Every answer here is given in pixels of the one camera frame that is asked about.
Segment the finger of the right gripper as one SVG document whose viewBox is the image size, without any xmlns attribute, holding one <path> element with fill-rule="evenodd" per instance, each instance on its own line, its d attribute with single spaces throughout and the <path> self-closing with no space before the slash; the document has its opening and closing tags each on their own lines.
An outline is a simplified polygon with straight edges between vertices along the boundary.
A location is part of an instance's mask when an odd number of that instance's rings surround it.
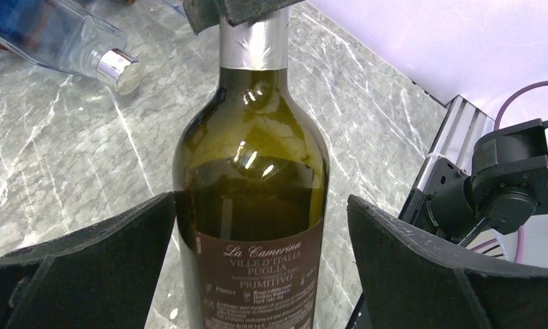
<svg viewBox="0 0 548 329">
<path fill-rule="evenodd" d="M 232 27 L 265 18 L 302 0 L 185 0 L 185 15 L 195 35 L 218 25 L 220 19 Z"/>
</svg>

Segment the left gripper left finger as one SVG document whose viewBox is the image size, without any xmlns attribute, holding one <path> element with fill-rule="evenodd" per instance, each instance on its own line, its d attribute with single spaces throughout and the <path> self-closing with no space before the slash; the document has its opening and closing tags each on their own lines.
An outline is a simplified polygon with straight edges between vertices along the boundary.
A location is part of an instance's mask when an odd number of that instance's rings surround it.
<svg viewBox="0 0 548 329">
<path fill-rule="evenodd" d="M 143 328 L 174 196 L 0 257 L 0 328 Z"/>
</svg>

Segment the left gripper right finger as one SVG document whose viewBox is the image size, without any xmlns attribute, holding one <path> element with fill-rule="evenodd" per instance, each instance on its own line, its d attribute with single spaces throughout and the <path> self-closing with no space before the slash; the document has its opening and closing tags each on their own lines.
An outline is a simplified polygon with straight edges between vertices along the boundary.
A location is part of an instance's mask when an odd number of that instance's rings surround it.
<svg viewBox="0 0 548 329">
<path fill-rule="evenodd" d="M 548 269 L 459 247 L 356 195 L 347 212 L 373 328 L 548 328 Z"/>
</svg>

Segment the dark green wine bottle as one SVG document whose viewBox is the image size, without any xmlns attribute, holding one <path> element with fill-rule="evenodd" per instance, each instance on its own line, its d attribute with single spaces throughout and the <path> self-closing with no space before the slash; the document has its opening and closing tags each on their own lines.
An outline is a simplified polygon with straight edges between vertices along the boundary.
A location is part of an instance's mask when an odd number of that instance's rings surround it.
<svg viewBox="0 0 548 329">
<path fill-rule="evenodd" d="M 219 81 L 173 160 L 191 328 L 312 328 L 329 152 L 288 83 L 289 11 L 219 23 Z"/>
</svg>

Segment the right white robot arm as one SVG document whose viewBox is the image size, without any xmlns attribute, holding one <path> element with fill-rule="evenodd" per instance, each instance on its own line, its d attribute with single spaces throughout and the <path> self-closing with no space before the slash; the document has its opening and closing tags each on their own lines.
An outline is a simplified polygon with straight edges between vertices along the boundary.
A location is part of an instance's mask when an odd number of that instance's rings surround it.
<svg viewBox="0 0 548 329">
<path fill-rule="evenodd" d="M 290 1 L 183 1 L 195 33 L 219 27 L 219 65 L 236 74 L 287 68 Z M 516 235 L 514 262 L 524 254 L 524 225 L 548 215 L 548 121 L 491 132 L 449 110 L 403 206 L 400 219 L 466 247 L 482 231 Z"/>
</svg>

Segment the blue square bottle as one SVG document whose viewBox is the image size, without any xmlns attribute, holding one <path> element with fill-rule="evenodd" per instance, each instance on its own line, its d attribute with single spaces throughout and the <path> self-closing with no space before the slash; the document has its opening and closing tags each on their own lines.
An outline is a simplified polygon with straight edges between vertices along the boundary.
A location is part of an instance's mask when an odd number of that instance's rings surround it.
<svg viewBox="0 0 548 329">
<path fill-rule="evenodd" d="M 28 62 L 99 80 L 122 95 L 144 66 L 126 53 L 127 34 L 76 1 L 0 1 L 0 45 Z"/>
</svg>

